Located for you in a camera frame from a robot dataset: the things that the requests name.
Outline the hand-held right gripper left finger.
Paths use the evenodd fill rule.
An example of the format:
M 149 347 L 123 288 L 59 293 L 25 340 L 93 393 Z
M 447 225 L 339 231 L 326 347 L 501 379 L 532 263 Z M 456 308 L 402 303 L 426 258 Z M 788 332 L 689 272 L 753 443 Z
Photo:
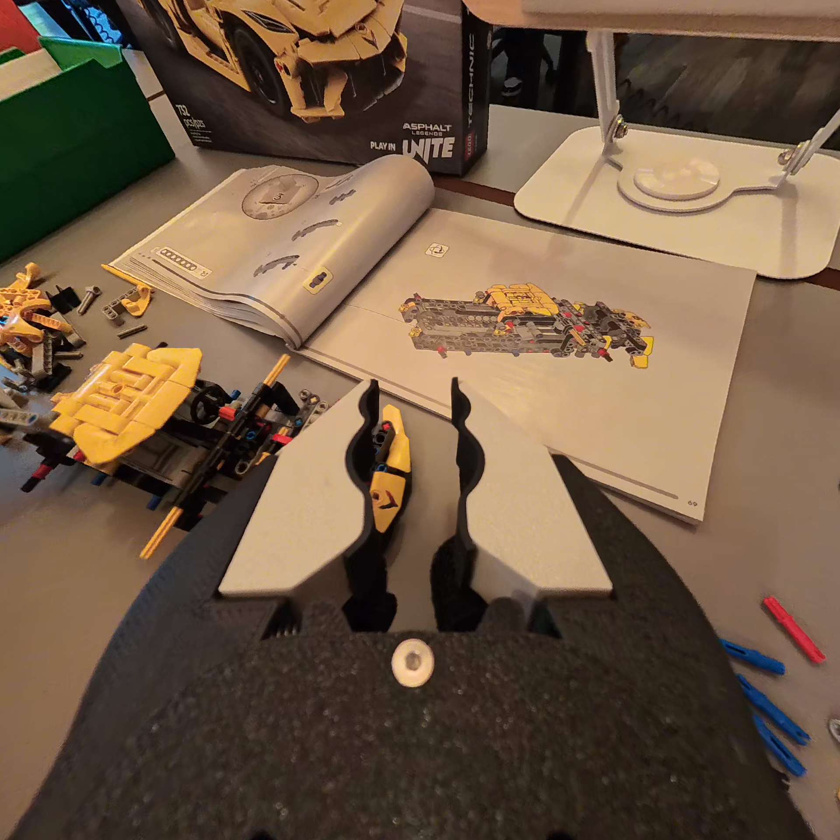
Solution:
M 242 539 L 218 587 L 227 599 L 280 596 L 347 601 L 344 555 L 363 537 L 371 514 L 361 480 L 352 478 L 352 442 L 371 427 L 363 380 L 279 453 Z

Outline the scatter of small colourful toy pieces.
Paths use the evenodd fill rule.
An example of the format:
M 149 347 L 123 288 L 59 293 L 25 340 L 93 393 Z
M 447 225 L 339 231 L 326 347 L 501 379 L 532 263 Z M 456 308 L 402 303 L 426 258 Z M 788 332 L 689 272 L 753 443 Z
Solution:
M 809 665 L 821 667 L 827 663 L 826 654 L 821 646 L 776 595 L 763 595 L 760 607 Z M 738 665 L 774 678 L 783 678 L 788 673 L 783 661 L 765 654 L 756 647 L 725 637 L 719 637 L 718 641 L 730 660 Z M 804 779 L 807 775 L 806 767 L 792 748 L 808 747 L 812 743 L 811 734 L 744 673 L 737 671 L 736 679 L 766 752 L 779 765 L 785 776 L 794 780 Z

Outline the red plastic bin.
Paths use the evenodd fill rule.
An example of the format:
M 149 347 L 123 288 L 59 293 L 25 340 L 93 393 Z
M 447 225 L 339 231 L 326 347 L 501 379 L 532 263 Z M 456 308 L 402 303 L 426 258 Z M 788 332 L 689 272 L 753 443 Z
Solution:
M 1 1 L 1 52 L 12 48 L 25 54 L 37 51 L 39 34 L 15 1 Z

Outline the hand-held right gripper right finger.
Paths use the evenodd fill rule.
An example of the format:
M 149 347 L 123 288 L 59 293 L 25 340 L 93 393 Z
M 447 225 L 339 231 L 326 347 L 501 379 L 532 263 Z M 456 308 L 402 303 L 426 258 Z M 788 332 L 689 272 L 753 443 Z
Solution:
M 613 583 L 548 448 L 454 377 L 455 546 L 468 592 L 529 610 L 551 597 L 607 597 Z

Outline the toy car box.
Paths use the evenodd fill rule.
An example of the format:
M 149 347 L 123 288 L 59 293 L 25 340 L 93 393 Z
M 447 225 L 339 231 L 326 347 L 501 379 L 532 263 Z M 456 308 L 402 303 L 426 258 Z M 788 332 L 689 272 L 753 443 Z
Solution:
M 461 176 L 487 149 L 491 27 L 460 1 L 130 1 L 197 147 Z

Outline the white paper stack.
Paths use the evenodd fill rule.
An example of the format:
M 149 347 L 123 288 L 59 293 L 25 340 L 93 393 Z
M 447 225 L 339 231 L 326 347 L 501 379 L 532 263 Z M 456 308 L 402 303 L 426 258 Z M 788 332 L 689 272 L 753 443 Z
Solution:
M 1 54 L 1 102 L 57 77 L 61 68 L 45 49 L 25 53 L 18 48 Z

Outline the green plastic bin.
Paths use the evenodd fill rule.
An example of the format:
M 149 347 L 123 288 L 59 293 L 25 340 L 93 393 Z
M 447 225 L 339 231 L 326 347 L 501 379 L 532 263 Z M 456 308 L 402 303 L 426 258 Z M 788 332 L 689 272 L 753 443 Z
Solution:
M 40 37 L 61 73 L 1 102 L 1 260 L 173 161 L 120 47 Z

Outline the partly built yellow toy car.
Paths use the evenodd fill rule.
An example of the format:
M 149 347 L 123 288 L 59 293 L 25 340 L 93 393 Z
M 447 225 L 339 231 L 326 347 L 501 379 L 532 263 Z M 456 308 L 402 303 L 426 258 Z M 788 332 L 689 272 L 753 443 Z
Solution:
M 202 378 L 198 348 L 133 343 L 113 351 L 75 391 L 51 398 L 55 422 L 23 436 L 41 460 L 21 491 L 32 492 L 59 467 L 85 466 L 99 484 L 115 479 L 148 493 L 148 509 L 170 498 L 140 553 L 147 560 L 170 531 L 195 527 L 207 504 L 218 504 L 327 412 L 319 395 L 293 396 L 280 382 L 289 360 L 281 356 L 240 395 Z

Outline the wooden document stand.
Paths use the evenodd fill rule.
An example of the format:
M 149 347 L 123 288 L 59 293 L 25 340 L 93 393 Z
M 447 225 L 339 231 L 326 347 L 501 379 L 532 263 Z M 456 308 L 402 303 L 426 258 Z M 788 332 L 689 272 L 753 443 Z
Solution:
M 838 41 L 838 2 L 467 2 L 492 25 L 584 31 L 599 129 L 573 132 L 514 196 L 532 220 L 778 280 L 823 271 L 839 225 L 838 112 L 783 150 L 632 129 L 614 35 Z

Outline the pile of yellow toy panels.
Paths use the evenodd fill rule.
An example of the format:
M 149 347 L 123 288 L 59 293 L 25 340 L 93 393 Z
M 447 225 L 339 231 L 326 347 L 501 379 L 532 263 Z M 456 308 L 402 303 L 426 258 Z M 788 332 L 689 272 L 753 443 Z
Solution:
M 115 296 L 103 293 L 91 304 L 83 316 L 76 310 L 61 315 L 47 298 L 47 279 L 33 262 L 20 270 L 14 280 L 2 282 L 1 289 L 1 366 L 2 383 L 18 392 L 56 392 L 73 373 L 74 364 L 84 361 L 88 346 L 81 326 L 93 312 L 99 312 L 117 338 L 117 331 L 140 323 L 140 319 L 126 316 L 124 324 L 114 327 L 102 314 L 102 306 L 115 298 L 139 291 L 143 300 L 143 314 L 148 309 L 152 288 L 140 280 L 118 271 L 112 266 L 103 268 L 125 282 Z

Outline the grey desk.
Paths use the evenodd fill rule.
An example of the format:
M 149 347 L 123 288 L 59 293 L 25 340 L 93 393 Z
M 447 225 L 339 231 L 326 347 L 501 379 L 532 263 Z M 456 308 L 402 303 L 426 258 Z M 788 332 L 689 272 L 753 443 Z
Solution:
M 57 284 L 123 284 L 101 264 L 157 228 L 231 172 L 267 158 L 192 146 L 148 60 L 130 66 L 177 155 L 73 225 L 2 266 L 2 283 L 35 262 Z M 434 206 L 538 228 L 512 194 L 561 138 L 591 120 L 493 106 L 490 147 L 467 180 L 439 178 Z M 791 793 L 818 838 L 838 838 L 838 244 L 830 268 L 801 282 L 759 279 L 753 289 L 721 425 L 704 521 L 690 526 L 607 494 L 666 557 L 719 634 L 784 661 L 787 675 L 754 678 L 811 733 L 807 770 Z M 249 391 L 284 352 L 273 339 L 158 297 L 137 338 L 201 346 L 204 371 Z M 395 542 L 390 584 L 395 630 L 433 629 L 428 571 L 455 527 L 457 436 L 449 420 L 394 400 L 412 443 L 414 489 Z M 136 595 L 176 546 L 139 552 L 162 519 L 122 484 L 58 469 L 19 491 L 40 458 L 2 447 L 2 837 L 26 811 L 63 743 L 92 670 Z M 774 595 L 826 655 L 813 665 L 762 608 Z

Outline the open instruction booklet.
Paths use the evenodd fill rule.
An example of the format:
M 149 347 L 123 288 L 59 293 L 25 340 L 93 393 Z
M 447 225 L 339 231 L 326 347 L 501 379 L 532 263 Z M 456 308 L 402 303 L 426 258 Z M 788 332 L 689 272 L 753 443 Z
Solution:
M 603 485 L 701 522 L 755 274 L 434 194 L 399 154 L 243 169 L 108 268 L 440 416 L 457 377 Z

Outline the small black yellow toy subassembly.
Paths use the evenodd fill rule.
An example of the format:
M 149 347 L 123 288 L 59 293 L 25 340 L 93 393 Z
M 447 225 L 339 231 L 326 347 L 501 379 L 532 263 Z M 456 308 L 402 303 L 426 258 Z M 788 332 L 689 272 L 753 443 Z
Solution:
M 401 411 L 386 404 L 381 421 L 371 434 L 374 460 L 369 492 L 374 527 L 382 537 L 389 536 L 406 506 L 412 489 L 410 439 Z

